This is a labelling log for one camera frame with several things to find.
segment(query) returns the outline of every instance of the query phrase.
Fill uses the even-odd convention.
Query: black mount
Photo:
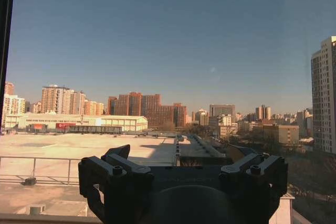
[[[127,160],[129,152],[130,145],[111,148],[101,158],[85,157],[78,164],[80,194],[106,224],[166,223],[178,211],[168,214],[158,210],[160,200],[167,200],[163,207],[166,209],[193,206],[183,217],[175,216],[175,223],[180,223],[179,218],[181,223],[201,223],[196,215],[206,206],[211,212],[207,216],[209,223],[226,220],[266,224],[278,208],[280,197],[287,192],[288,164],[279,156],[251,153],[225,166],[147,167]],[[98,190],[103,193],[103,203]],[[209,202],[195,205],[193,198]],[[230,209],[226,213],[229,216],[219,221],[216,218],[223,209]]]

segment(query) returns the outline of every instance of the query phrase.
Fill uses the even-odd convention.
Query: orange building
[[[148,120],[148,127],[163,127],[172,124],[184,127],[186,123],[186,106],[181,103],[161,105],[161,95],[142,95],[131,92],[121,94],[119,98],[108,98],[108,113],[112,115],[141,115]]]
[[[11,82],[5,82],[5,94],[13,95],[14,94],[14,84]]]

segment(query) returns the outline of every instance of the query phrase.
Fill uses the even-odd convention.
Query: distant building
[[[131,92],[129,94],[129,113],[128,115],[141,115],[142,94]]]
[[[245,116],[245,119],[246,121],[248,122],[253,122],[253,121],[256,121],[257,118],[256,118],[256,114],[255,113],[249,113]]]
[[[14,84],[11,82],[5,82],[5,94],[13,95],[14,94]]]
[[[297,125],[263,125],[264,138],[281,144],[299,143],[299,126]]]
[[[6,124],[7,115],[21,115],[25,113],[25,99],[19,98],[17,95],[4,95],[4,103],[2,110],[1,126]]]
[[[311,115],[308,110],[302,110],[296,113],[296,121],[300,129],[300,136],[308,136],[307,118],[310,116]]]
[[[30,124],[45,124],[47,129],[55,130],[64,125],[121,126],[122,131],[143,131],[148,128],[143,116],[128,115],[61,115],[61,114],[21,114],[6,117],[6,128],[25,129]]]
[[[186,119],[185,119],[185,123],[187,124],[187,123],[191,123],[191,116],[190,115],[187,115],[186,116]]]
[[[104,104],[101,103],[101,102],[97,102],[97,105],[96,105],[96,115],[103,115],[103,112],[104,112]]]
[[[73,93],[66,87],[49,85],[42,89],[41,113],[55,112],[56,114],[69,114],[70,94]]]
[[[253,130],[254,126],[256,125],[258,125],[257,122],[238,121],[238,131],[239,132],[250,132]]]
[[[238,124],[232,122],[231,114],[223,114],[219,116],[209,117],[209,127],[218,137],[225,137],[237,134]]]
[[[232,122],[236,122],[236,107],[232,104],[218,105],[210,104],[209,106],[209,116],[218,116],[223,114],[230,114],[232,117]]]
[[[97,114],[97,102],[85,101],[84,115],[96,115]]]
[[[336,153],[336,36],[311,57],[314,147]]]
[[[206,110],[200,109],[196,112],[195,121],[198,121],[199,125],[209,125],[209,116]]]
[[[30,102],[25,101],[25,113],[30,112]]]
[[[262,119],[271,119],[271,107],[261,105],[261,107],[256,108],[256,119],[262,120]]]
[[[34,114],[41,113],[41,102],[33,103],[30,105],[30,112]]]
[[[191,121],[196,121],[196,112],[191,112]]]
[[[180,102],[175,102],[174,107],[174,124],[175,127],[184,127],[186,116],[187,116],[187,107],[182,106]]]
[[[131,92],[120,94],[119,98],[108,98],[108,114],[141,115],[148,119],[149,127],[176,126],[184,127],[186,123],[186,106],[180,103],[161,105],[161,95],[142,95]]]
[[[240,114],[240,113],[237,113],[237,114],[236,114],[236,122],[241,121],[243,118],[244,118],[244,117],[243,117],[242,114]]]
[[[82,91],[70,93],[69,114],[83,115],[85,110],[86,95]]]

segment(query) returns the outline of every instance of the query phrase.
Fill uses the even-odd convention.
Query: screw
[[[250,170],[253,175],[260,175],[261,173],[261,168],[258,165],[251,165]]]
[[[122,167],[120,165],[116,165],[112,169],[113,175],[120,175],[122,174]]]

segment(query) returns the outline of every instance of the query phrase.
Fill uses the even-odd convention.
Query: rooftop
[[[44,119],[57,119],[57,118],[74,118],[80,119],[81,115],[71,115],[71,114],[33,114],[33,113],[25,113],[20,116],[28,117],[28,118],[44,118]],[[144,118],[144,116],[136,116],[136,115],[83,115],[84,118],[102,118],[102,119],[133,119],[137,120],[139,118]]]

